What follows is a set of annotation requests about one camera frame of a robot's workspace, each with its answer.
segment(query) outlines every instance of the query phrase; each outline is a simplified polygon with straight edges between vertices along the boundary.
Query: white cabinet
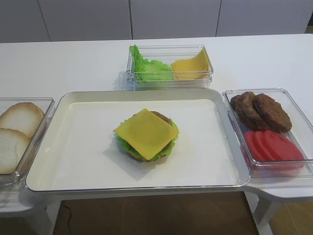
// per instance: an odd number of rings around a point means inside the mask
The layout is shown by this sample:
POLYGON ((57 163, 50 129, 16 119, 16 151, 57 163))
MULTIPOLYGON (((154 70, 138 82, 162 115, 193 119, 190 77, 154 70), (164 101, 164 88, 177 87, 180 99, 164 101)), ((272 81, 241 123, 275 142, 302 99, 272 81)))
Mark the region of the white cabinet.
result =
POLYGON ((214 37, 221 0, 130 0, 134 39, 214 37))
POLYGON ((131 39, 128 0, 39 0, 52 41, 131 39))
POLYGON ((222 0, 216 36, 304 33, 313 0, 222 0))
POLYGON ((37 0, 0 0, 0 42, 49 41, 37 0))

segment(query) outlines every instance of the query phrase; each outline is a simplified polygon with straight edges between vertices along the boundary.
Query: wooden floor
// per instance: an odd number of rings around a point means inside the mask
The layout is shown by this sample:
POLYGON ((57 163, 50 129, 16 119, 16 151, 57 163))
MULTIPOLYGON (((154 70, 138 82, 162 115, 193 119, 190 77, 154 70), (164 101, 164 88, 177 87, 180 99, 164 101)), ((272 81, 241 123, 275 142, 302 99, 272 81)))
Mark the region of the wooden floor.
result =
MULTIPOLYGON (((285 204, 274 235, 313 235, 313 203, 285 204)), ((0 235, 35 235, 22 218, 0 218, 0 235)), ((257 235, 241 192, 62 202, 54 235, 257 235)))

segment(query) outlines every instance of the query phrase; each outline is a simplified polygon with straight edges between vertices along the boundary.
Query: tomato slice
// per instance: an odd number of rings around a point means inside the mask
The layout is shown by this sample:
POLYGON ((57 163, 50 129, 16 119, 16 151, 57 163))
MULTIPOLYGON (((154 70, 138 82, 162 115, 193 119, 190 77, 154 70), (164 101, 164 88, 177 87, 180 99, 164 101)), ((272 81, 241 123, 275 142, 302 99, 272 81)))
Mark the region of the tomato slice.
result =
POLYGON ((268 151, 264 144, 264 132, 263 131, 257 131, 254 133, 254 142, 256 145, 256 148, 259 150, 260 154, 262 154, 263 158, 266 161, 275 161, 275 159, 272 157, 271 153, 268 151))
POLYGON ((262 154, 259 152, 259 149, 255 145, 254 134, 255 133, 253 131, 247 131, 245 134, 246 142, 251 150, 253 157, 260 162, 264 162, 266 159, 262 156, 262 154))
POLYGON ((299 149, 286 137, 276 132, 265 131, 264 145, 275 160, 303 160, 303 155, 299 149))

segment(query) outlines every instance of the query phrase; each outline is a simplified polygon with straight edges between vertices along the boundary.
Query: table leg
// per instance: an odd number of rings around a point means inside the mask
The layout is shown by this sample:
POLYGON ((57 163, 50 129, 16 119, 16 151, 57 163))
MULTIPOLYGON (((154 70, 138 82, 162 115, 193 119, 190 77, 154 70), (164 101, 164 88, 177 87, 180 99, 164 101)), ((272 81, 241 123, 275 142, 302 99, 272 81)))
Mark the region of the table leg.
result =
POLYGON ((55 202, 37 213, 24 217, 24 219, 38 235, 52 235, 60 203, 55 202))
POLYGON ((272 235, 269 221, 278 211, 281 203, 271 202, 264 198, 259 198, 256 194, 245 192, 255 225, 260 235, 272 235))

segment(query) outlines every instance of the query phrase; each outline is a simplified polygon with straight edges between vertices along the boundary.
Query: yellow cheese slice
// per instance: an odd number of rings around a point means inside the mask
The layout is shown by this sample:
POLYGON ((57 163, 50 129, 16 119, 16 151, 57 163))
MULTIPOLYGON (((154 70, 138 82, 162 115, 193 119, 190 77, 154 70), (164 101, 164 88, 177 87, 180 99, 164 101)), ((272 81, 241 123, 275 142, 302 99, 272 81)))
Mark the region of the yellow cheese slice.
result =
POLYGON ((179 133, 147 109, 122 123, 114 132, 147 160, 153 158, 179 133))
POLYGON ((199 71, 209 71, 209 61, 205 50, 202 49, 195 57, 190 59, 177 60, 172 64, 172 70, 175 73, 174 79, 189 80, 189 79, 203 79, 206 74, 199 71))

